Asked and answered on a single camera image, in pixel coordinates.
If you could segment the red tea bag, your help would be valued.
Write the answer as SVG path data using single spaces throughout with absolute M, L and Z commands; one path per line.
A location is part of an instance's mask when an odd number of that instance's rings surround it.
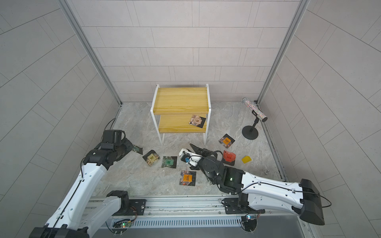
M 234 166 L 236 161 L 236 154 L 224 150 L 222 162 L 226 165 Z

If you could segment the teal label tea bag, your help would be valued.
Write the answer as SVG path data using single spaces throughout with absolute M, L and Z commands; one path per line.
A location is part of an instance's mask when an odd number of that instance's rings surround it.
M 141 147 L 133 145 L 133 151 L 140 154 L 140 155 L 143 155 L 143 149 Z

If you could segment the green label tea bag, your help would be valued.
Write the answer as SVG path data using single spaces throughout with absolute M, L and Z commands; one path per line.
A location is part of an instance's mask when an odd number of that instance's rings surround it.
M 177 156 L 164 156 L 161 167 L 175 169 L 177 167 Z

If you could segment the small orange label tea bag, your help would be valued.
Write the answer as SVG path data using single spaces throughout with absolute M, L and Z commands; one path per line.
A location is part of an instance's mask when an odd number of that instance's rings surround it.
M 225 134 L 221 139 L 219 139 L 219 143 L 222 144 L 225 148 L 229 148 L 235 139 L 233 139 L 230 135 Z

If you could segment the yellow label tea bag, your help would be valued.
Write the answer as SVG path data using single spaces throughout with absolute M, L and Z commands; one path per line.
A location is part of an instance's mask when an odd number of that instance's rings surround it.
M 143 159 L 147 165 L 151 167 L 160 160 L 160 156 L 154 150 L 150 150 L 145 155 L 143 155 Z

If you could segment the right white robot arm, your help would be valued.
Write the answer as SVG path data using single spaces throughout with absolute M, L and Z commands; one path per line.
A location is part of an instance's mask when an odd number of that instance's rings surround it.
M 209 183 L 230 195 L 238 196 L 237 206 L 252 210 L 274 209 L 296 214 L 307 223 L 325 225 L 323 198 L 308 179 L 300 182 L 277 181 L 225 166 L 217 159 L 218 151 L 182 149 L 180 159 L 191 169 L 200 170 Z

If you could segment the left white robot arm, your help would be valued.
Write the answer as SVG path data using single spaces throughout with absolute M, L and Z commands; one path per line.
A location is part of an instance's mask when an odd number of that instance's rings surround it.
M 122 130 L 105 130 L 101 142 L 83 158 L 80 173 L 54 214 L 42 227 L 30 233 L 31 238 L 91 238 L 112 216 L 133 215 L 129 224 L 142 214 L 132 205 L 124 190 L 109 192 L 105 200 L 86 217 L 86 205 L 99 181 L 115 163 L 133 150 L 133 144 Z

